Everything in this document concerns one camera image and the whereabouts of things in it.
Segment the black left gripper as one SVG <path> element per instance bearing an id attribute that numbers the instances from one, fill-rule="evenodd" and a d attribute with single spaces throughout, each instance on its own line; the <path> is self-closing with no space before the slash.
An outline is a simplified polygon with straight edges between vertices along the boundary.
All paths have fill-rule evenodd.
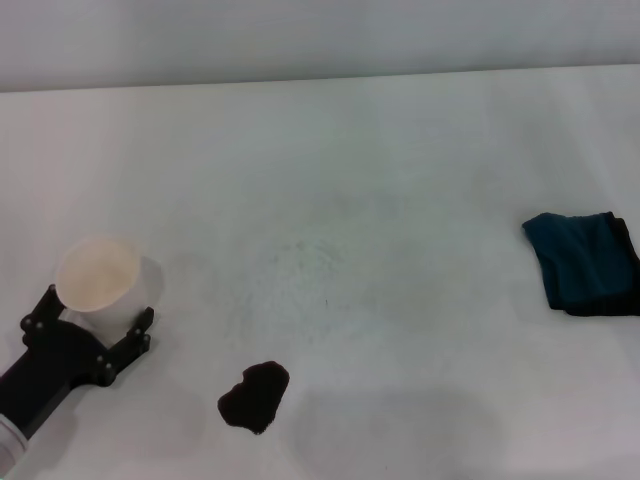
<path id="1" fill-rule="evenodd" d="M 51 284 L 20 321 L 20 328 L 27 329 L 25 353 L 1 376 L 1 414 L 26 438 L 33 437 L 72 390 L 83 385 L 110 386 L 150 349 L 152 307 L 142 311 L 126 335 L 107 349 L 81 327 L 57 321 L 63 310 Z"/>

